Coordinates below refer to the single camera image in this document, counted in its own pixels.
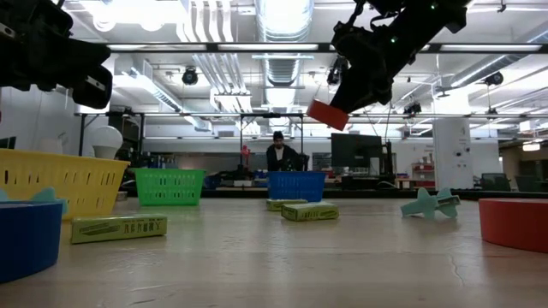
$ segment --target blue basket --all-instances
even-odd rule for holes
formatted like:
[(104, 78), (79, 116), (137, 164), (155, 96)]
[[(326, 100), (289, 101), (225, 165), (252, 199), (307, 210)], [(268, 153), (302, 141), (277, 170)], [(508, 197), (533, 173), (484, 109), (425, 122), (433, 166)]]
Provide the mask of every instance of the blue basket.
[(270, 172), (268, 196), (271, 199), (305, 199), (319, 202), (324, 194), (323, 172)]

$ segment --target yellow basket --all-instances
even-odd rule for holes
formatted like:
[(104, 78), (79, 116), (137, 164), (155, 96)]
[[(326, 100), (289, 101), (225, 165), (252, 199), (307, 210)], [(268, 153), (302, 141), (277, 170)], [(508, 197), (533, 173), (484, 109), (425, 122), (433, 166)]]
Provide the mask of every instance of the yellow basket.
[(128, 162), (0, 149), (0, 188), (11, 199), (29, 200), (46, 187), (67, 200), (63, 219), (112, 212)]

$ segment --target red block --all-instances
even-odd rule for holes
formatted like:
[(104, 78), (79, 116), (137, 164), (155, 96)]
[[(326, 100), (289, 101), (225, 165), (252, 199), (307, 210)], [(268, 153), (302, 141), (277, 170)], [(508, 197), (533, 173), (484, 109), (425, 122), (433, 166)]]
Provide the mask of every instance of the red block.
[(314, 99), (308, 106), (307, 115), (340, 131), (344, 129), (349, 118), (342, 110), (324, 104), (317, 99)]

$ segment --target computer monitor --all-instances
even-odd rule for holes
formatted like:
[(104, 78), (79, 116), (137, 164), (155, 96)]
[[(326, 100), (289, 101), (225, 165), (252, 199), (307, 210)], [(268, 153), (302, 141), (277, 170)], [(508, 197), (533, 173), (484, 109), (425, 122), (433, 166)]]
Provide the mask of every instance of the computer monitor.
[(331, 166), (369, 168), (371, 158), (383, 157), (383, 140), (379, 136), (332, 133)]
[(14, 150), (16, 140), (17, 140), (16, 137), (0, 139), (0, 149)]

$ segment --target white column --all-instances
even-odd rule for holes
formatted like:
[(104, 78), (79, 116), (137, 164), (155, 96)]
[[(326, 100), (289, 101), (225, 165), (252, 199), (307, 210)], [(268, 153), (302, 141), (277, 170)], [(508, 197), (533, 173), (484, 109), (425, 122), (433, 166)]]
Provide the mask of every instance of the white column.
[[(448, 97), (435, 98), (432, 109), (437, 114), (468, 114), (468, 94), (456, 91)], [(469, 119), (436, 119), (433, 135), (436, 188), (473, 188)]]

